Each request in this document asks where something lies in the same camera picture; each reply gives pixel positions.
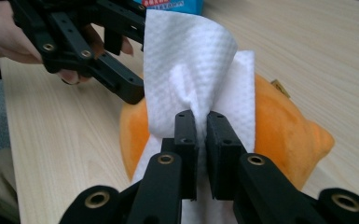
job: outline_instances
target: brown tag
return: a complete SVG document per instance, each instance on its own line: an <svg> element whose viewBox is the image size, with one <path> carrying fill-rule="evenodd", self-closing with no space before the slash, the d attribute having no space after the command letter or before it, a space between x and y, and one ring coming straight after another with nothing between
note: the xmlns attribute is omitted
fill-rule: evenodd
<svg viewBox="0 0 359 224"><path fill-rule="evenodd" d="M290 98L289 93L284 89L283 85L281 84L281 82L278 81L278 79L272 80L271 84L275 87L275 89L283 93L283 95L285 95L287 98Z"/></svg>

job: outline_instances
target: orange object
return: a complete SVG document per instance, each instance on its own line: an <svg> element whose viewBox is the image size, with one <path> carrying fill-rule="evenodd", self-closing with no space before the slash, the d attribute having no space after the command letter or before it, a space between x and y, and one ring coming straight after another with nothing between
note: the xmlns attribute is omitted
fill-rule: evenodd
<svg viewBox="0 0 359 224"><path fill-rule="evenodd" d="M129 177L149 137L146 101L124 105L120 118L120 146ZM305 119L298 108L266 79L255 76L255 153L269 157L301 189L317 162L333 147L334 138Z"/></svg>

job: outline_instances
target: blue package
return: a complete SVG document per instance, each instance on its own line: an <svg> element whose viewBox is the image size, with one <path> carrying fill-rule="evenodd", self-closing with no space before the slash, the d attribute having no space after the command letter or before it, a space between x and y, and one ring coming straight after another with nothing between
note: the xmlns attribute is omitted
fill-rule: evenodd
<svg viewBox="0 0 359 224"><path fill-rule="evenodd" d="M147 8L200 15L203 0L134 0Z"/></svg>

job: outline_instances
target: white tissue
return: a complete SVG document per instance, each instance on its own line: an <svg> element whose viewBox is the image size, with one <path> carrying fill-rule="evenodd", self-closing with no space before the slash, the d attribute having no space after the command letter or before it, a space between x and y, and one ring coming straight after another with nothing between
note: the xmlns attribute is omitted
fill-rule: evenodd
<svg viewBox="0 0 359 224"><path fill-rule="evenodd" d="M212 200L206 171L206 117L225 115L248 152L255 147L254 53L237 52L232 35L200 16L148 10L144 78L150 138L132 182L142 179L174 117L191 109L200 144L198 200L183 200L182 223L237 223L232 203Z"/></svg>

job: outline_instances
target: human hand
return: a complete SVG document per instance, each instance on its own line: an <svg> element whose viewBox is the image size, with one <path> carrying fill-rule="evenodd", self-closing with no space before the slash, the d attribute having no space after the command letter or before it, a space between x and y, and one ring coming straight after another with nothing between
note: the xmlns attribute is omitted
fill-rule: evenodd
<svg viewBox="0 0 359 224"><path fill-rule="evenodd" d="M24 32L13 21L13 11L8 1L0 1L0 57L19 63L42 63L42 58ZM80 31L95 52L96 57L104 53L104 42L91 25ZM121 51L133 54L132 46L126 37L123 37ZM57 74L68 84L76 84L88 80L75 71L61 70Z"/></svg>

